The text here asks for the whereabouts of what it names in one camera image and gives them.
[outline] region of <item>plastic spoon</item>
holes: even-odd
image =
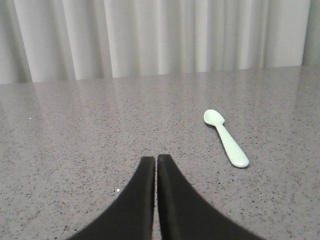
[[[232,138],[229,132],[224,127],[225,119],[213,109],[208,109],[203,115],[203,120],[206,124],[212,125],[218,131],[225,152],[229,157],[230,162],[237,168],[245,168],[249,165],[249,160],[236,141]]]

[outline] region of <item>spoon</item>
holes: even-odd
[[[232,165],[237,168],[245,168],[249,165],[249,160],[236,141],[224,127],[225,119],[213,109],[208,109],[203,115],[206,124],[212,125],[218,131],[223,147]]]

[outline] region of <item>countertop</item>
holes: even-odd
[[[230,164],[207,109],[248,168]],[[0,239],[72,236],[159,154],[249,231],[320,239],[320,66],[0,85]]]

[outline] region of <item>curtain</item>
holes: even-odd
[[[0,0],[0,84],[320,64],[319,0]]]

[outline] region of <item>spoon bowl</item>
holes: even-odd
[[[225,119],[216,110],[208,109],[204,112],[203,120],[206,124],[216,126],[225,123]]]

